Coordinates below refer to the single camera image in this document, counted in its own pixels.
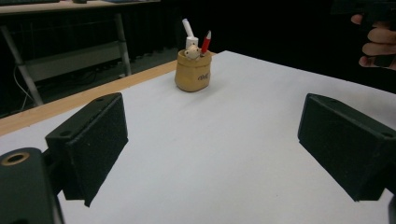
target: pen cap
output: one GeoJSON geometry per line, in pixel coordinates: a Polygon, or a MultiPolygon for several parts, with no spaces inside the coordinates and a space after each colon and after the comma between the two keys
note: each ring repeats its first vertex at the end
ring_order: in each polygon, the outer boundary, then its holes
{"type": "Polygon", "coordinates": [[[187,36],[186,38],[186,49],[191,45],[198,46],[198,37],[195,36],[187,36]]]}
{"type": "Polygon", "coordinates": [[[192,29],[191,29],[189,21],[187,19],[183,19],[182,22],[183,22],[183,25],[184,25],[184,29],[186,29],[187,36],[194,37],[194,33],[192,32],[192,29]]]}

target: floor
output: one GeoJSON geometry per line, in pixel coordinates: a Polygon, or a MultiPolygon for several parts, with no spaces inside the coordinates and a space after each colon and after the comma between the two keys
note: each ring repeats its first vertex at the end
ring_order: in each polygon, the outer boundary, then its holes
{"type": "MultiPolygon", "coordinates": [[[[150,69],[163,63],[172,62],[177,58],[177,49],[164,49],[146,54],[131,62],[132,74],[150,69]]],[[[66,96],[97,87],[121,78],[123,69],[121,61],[108,62],[95,67],[79,70],[70,74],[49,78],[37,82],[37,89],[44,104],[66,96]]],[[[33,102],[25,96],[20,111],[33,108],[33,102]]]]}

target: person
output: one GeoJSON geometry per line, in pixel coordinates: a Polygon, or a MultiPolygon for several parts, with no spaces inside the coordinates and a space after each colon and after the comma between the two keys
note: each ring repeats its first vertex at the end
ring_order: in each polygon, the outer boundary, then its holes
{"type": "MultiPolygon", "coordinates": [[[[351,17],[351,21],[360,25],[363,16],[356,14],[351,17]]],[[[374,28],[368,33],[367,37],[370,42],[362,47],[365,54],[359,59],[359,65],[362,67],[377,67],[374,64],[375,56],[396,54],[396,31],[389,29],[388,22],[375,22],[374,28]]],[[[396,71],[396,60],[394,60],[388,69],[396,71]]]]}

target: wooden table edge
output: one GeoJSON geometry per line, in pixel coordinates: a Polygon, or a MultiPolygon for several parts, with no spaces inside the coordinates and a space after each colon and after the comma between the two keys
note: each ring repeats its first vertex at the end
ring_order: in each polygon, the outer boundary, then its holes
{"type": "Polygon", "coordinates": [[[28,127],[44,119],[49,119],[78,106],[85,105],[100,96],[118,92],[138,83],[175,71],[176,65],[177,61],[165,63],[143,72],[123,77],[101,86],[0,119],[0,136],[28,127]]]}

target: white marker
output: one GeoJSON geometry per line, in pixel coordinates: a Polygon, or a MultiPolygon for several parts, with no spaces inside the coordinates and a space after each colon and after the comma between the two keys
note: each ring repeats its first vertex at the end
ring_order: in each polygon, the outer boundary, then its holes
{"type": "Polygon", "coordinates": [[[182,22],[184,25],[184,29],[186,29],[187,36],[194,37],[194,33],[192,32],[189,21],[187,19],[183,19],[182,22]]]}

